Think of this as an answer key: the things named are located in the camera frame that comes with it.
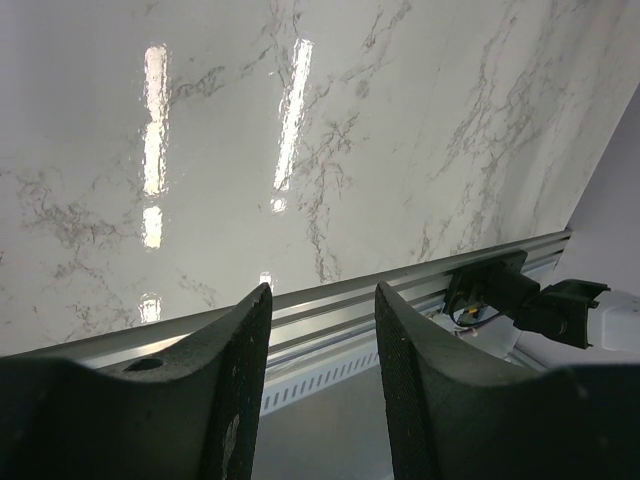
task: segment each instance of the gray wall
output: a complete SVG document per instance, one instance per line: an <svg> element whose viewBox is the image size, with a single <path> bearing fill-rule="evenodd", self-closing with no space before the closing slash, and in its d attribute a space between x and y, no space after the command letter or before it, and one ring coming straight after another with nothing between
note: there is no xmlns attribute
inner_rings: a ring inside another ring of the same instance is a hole
<svg viewBox="0 0 640 480"><path fill-rule="evenodd" d="M616 128L569 227L551 282L580 278L640 296L640 89ZM639 362L640 356L579 350L523 333L518 348L542 364Z"/></svg>

